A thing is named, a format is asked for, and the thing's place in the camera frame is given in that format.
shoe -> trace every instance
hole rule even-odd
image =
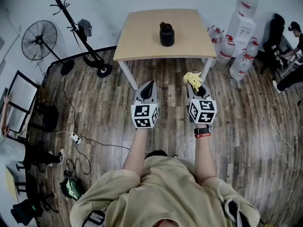
[[[277,85],[278,85],[278,83],[276,82],[276,81],[273,81],[273,85],[274,85],[274,88],[276,89],[276,91],[278,92],[278,93],[281,93],[281,91],[278,89],[278,87],[277,87]]]
[[[62,148],[62,149],[60,150],[60,152],[59,152],[59,154],[58,154],[58,157],[59,157],[59,159],[60,159],[59,164],[62,165],[63,162],[64,162],[64,158],[65,158],[65,149]]]
[[[48,153],[51,154],[51,155],[53,154],[53,152],[51,150]],[[53,166],[53,164],[50,163],[50,164],[48,164],[48,166]]]

black pants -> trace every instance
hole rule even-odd
[[[278,84],[277,88],[280,91],[284,91],[286,88],[290,87],[292,84],[303,81],[303,66],[289,73],[284,79],[282,79]]]
[[[148,157],[152,157],[152,156],[164,156],[164,157],[168,157],[168,155],[163,151],[163,150],[155,150],[151,153],[148,153],[147,156],[145,157],[148,158]]]
[[[60,159],[58,156],[49,154],[46,151],[39,149],[37,146],[31,146],[29,144],[25,145],[25,157],[22,164],[28,168],[31,163],[35,161],[37,163],[50,164],[50,163],[59,163]]]

wristwatch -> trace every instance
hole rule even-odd
[[[207,134],[210,133],[208,124],[206,125],[206,128],[195,128],[194,129],[195,134]]]

hat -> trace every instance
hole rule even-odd
[[[87,37],[91,37],[91,25],[90,22],[85,20],[85,19],[81,19],[78,24],[83,28],[84,33]]]
[[[293,31],[294,29],[296,29],[298,32],[301,32],[301,28],[300,25],[297,22],[292,22],[288,28],[288,30]]]

black jar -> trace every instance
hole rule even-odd
[[[172,46],[175,42],[175,31],[171,24],[160,23],[160,41],[164,46]]]

